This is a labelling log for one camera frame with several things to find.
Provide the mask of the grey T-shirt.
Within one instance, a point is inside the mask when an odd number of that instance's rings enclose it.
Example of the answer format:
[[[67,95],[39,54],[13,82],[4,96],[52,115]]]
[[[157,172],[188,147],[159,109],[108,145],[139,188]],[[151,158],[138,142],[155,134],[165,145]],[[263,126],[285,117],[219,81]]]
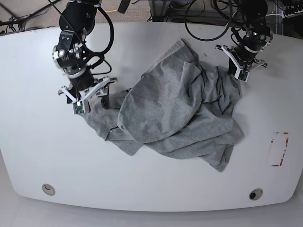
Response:
[[[132,87],[89,101],[84,121],[99,137],[133,156],[146,146],[175,159],[201,158],[218,172],[243,138],[232,112],[241,87],[223,68],[203,64],[182,39]]]

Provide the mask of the white power strip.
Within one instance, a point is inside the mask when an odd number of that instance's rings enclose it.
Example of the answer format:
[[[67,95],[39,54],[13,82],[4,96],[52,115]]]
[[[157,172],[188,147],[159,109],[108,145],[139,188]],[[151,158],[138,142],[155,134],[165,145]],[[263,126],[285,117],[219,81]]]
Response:
[[[302,5],[294,5],[287,7],[283,13],[282,18],[292,18],[296,16],[303,15],[303,6]]]

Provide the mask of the black cylinder object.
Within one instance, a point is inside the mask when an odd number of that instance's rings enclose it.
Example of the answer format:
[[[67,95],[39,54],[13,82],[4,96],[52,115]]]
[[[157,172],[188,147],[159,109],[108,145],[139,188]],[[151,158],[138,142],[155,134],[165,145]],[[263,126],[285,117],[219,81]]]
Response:
[[[121,0],[120,5],[119,5],[117,11],[118,11],[119,13],[121,13],[121,14],[124,14],[124,13],[127,11],[127,9],[128,9],[128,6],[129,6],[129,4],[130,4],[130,1],[131,1],[131,0]]]

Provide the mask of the red tape rectangle marker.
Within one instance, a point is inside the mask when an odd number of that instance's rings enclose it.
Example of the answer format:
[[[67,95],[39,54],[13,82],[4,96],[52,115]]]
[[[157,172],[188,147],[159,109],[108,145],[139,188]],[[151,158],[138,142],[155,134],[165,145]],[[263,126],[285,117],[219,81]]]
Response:
[[[272,167],[282,165],[289,141],[288,132],[274,132],[268,152],[268,162]]]

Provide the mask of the black tripod stand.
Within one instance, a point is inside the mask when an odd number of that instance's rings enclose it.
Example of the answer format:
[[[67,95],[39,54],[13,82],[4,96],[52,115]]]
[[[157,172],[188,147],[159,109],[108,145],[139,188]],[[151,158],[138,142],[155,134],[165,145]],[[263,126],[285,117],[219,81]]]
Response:
[[[0,34],[57,26],[59,16],[47,0],[2,0]]]

